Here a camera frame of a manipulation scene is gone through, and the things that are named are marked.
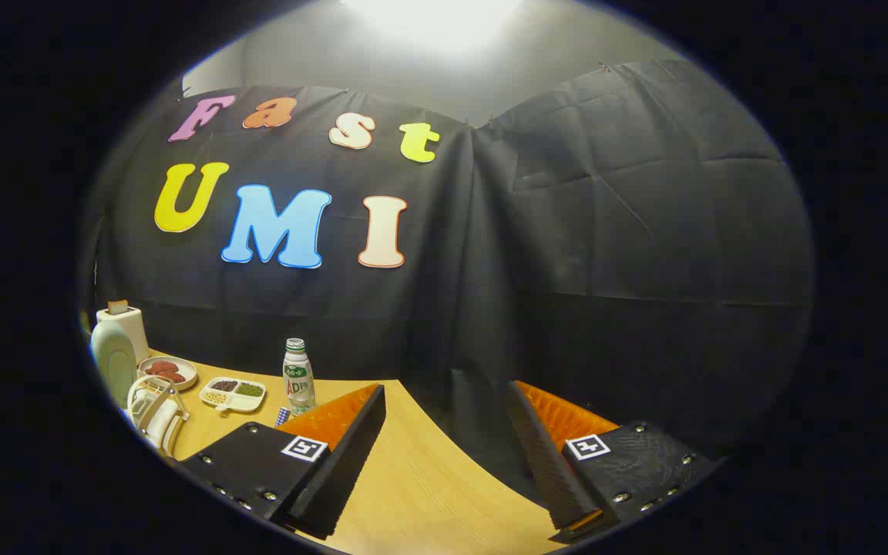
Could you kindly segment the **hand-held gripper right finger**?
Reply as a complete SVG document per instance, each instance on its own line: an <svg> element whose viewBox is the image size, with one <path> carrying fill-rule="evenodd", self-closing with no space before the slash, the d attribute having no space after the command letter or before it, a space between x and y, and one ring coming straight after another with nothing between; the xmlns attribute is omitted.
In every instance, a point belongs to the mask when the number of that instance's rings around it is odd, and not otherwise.
<svg viewBox="0 0 888 555"><path fill-rule="evenodd" d="M507 413L560 543L644 519L722 464L661 426L616 424L519 380Z"/></svg>

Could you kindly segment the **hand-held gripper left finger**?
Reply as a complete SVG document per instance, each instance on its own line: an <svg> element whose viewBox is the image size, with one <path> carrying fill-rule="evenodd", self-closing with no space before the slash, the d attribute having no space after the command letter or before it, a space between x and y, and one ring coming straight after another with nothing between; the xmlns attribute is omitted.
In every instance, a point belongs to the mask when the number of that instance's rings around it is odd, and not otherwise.
<svg viewBox="0 0 888 555"><path fill-rule="evenodd" d="M385 387L370 384L280 426L239 425L177 467L241 512L324 540L384 421Z"/></svg>

